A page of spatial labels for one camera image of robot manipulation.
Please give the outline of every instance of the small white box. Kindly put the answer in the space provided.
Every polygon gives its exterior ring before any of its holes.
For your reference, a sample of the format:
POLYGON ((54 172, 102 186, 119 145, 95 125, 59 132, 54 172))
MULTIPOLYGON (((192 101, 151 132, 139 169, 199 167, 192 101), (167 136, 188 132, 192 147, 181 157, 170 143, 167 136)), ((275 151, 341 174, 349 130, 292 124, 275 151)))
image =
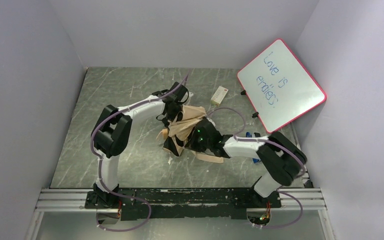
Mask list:
POLYGON ((214 95, 211 98, 211 103, 216 105, 217 107, 220 106, 228 91, 229 90, 227 88, 218 86, 217 91, 215 91, 214 95))

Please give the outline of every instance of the metal extrusion frame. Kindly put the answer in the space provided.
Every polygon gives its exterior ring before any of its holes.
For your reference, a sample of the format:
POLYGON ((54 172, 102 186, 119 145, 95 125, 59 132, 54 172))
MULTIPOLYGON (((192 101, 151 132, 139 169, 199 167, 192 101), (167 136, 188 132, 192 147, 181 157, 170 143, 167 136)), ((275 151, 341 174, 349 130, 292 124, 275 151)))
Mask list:
MULTIPOLYGON (((45 212, 64 213, 117 213, 117 209, 85 209, 86 196, 92 189, 42 189, 37 201, 33 218, 26 234, 26 240, 35 240, 45 212)), ((320 188, 282 188, 297 198, 304 211, 318 211, 325 239, 335 240, 325 200, 320 188)), ((289 196, 280 195, 280 208, 272 208, 272 211, 297 211, 298 203, 289 196)), ((248 208, 247 212, 264 212, 265 208, 248 208)))

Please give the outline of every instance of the blue object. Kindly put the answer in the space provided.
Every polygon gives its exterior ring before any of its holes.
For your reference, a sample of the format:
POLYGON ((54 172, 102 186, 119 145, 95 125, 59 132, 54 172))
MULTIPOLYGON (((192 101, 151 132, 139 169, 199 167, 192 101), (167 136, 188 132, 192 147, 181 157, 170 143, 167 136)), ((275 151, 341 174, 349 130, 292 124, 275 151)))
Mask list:
MULTIPOLYGON (((252 135, 249 131, 247 131, 247 132, 245 133, 245 137, 247 137, 247 138, 252 138, 253 135, 252 135)), ((257 159, 257 158, 253 158, 252 161, 253 161, 255 164, 258 163, 258 162, 261 162, 261 160, 260 160, 260 159, 257 159)))

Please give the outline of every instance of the brown paper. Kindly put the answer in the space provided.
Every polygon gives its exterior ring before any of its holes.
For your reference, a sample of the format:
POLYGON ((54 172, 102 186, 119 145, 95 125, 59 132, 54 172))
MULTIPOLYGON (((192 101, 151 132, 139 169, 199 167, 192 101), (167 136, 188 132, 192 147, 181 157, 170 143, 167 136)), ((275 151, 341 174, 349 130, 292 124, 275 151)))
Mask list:
POLYGON ((192 153, 195 155, 195 157, 199 160, 216 163, 216 164, 222 164, 225 162, 225 159, 223 157, 218 156, 211 156, 204 153, 192 151, 192 153))

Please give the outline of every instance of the white wall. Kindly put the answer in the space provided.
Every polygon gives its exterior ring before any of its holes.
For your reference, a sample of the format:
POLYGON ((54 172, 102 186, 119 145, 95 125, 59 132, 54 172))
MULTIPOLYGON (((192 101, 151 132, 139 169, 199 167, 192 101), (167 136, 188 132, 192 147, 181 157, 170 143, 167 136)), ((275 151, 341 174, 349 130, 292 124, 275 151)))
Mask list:
POLYGON ((0 240, 24 239, 84 69, 46 0, 0 0, 0 240))
POLYGON ((319 0, 50 0, 85 66, 241 68, 319 0))
POLYGON ((327 93, 296 121, 338 240, 384 240, 384 0, 320 0, 296 45, 327 93))

